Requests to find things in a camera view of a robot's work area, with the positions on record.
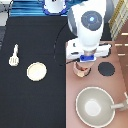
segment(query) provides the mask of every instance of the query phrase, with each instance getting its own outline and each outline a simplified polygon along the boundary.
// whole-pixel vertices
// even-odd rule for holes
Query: black cloth
[[[66,128],[66,66],[53,58],[54,41],[66,17],[11,17],[0,51],[0,128]],[[56,59],[65,63],[65,43],[74,38],[63,29]],[[15,44],[20,63],[8,63]],[[47,74],[39,82],[27,77],[30,64],[41,62]]]
[[[98,71],[103,76],[112,76],[115,73],[115,67],[109,62],[102,62],[98,66]]]

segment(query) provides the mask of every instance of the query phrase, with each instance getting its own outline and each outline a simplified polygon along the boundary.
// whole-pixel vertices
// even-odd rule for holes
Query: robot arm
[[[95,60],[96,57],[108,55],[111,45],[99,46],[99,43],[104,22],[110,20],[113,11],[114,6],[111,0],[89,0],[70,8],[68,25],[77,38],[68,42],[67,59],[76,59],[81,55],[94,55],[93,60]]]

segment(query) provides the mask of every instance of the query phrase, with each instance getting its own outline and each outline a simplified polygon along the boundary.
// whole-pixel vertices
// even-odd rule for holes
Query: white saucer
[[[31,64],[27,69],[27,76],[32,81],[39,81],[43,79],[46,73],[47,73],[46,66],[40,62]]]

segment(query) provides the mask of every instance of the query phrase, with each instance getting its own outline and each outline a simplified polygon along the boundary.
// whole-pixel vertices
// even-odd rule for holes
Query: cable
[[[7,9],[6,9],[6,7],[5,7],[5,4],[3,4],[3,2],[1,2],[1,1],[0,1],[0,3],[4,6],[4,10],[1,11],[0,13],[7,11]]]
[[[9,9],[9,8],[10,8],[12,2],[13,2],[13,0],[11,0],[11,2],[9,3],[9,6],[8,6],[8,10],[7,10],[8,18],[9,18],[9,10],[11,10],[11,9]]]
[[[55,60],[56,63],[58,63],[57,60],[56,60],[56,44],[57,44],[58,38],[59,38],[59,36],[60,36],[60,33],[62,32],[62,30],[65,28],[65,26],[66,26],[67,24],[68,24],[68,22],[66,22],[66,23],[62,26],[62,28],[60,29],[60,31],[59,31],[58,34],[57,34],[57,37],[56,37],[56,40],[55,40],[55,43],[54,43],[54,60]],[[79,60],[79,58],[78,58],[78,59],[75,59],[75,60],[71,60],[71,61],[69,61],[69,62],[66,62],[66,63],[64,63],[64,64],[59,64],[59,66],[64,66],[64,65],[66,65],[66,64],[69,64],[69,63],[72,63],[72,62],[75,62],[75,61],[80,61],[80,60]]]

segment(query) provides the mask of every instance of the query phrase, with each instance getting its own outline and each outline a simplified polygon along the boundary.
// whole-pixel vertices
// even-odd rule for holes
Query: table
[[[98,58],[92,66],[91,72],[84,78],[79,78],[73,72],[73,63],[66,65],[66,128],[90,128],[84,124],[76,114],[75,100],[80,91],[89,86],[96,86],[106,90],[114,99],[115,103],[125,100],[124,92],[126,87],[117,56],[115,42],[106,41],[112,44],[112,54],[107,58]],[[115,74],[104,77],[98,72],[98,65],[101,62],[110,62],[115,67]],[[106,128],[127,128],[128,110],[120,112],[116,110],[114,120]]]
[[[0,51],[0,128],[65,128],[66,66],[54,60],[54,43],[66,17],[10,17]],[[74,36],[64,28],[56,46],[65,63],[65,42]],[[19,45],[17,67],[8,63]],[[27,77],[30,64],[41,62],[47,74],[39,82]]]

